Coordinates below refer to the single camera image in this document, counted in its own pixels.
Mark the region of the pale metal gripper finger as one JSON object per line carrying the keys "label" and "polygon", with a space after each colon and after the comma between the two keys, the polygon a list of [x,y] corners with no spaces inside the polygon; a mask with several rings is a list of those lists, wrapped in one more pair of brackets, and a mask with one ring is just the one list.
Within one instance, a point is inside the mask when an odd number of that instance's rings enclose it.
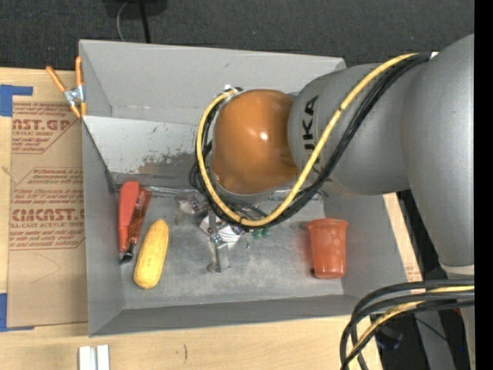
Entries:
{"label": "pale metal gripper finger", "polygon": [[210,273],[223,272],[230,268],[228,243],[219,234],[214,234],[210,241],[213,244],[213,259],[206,269]]}

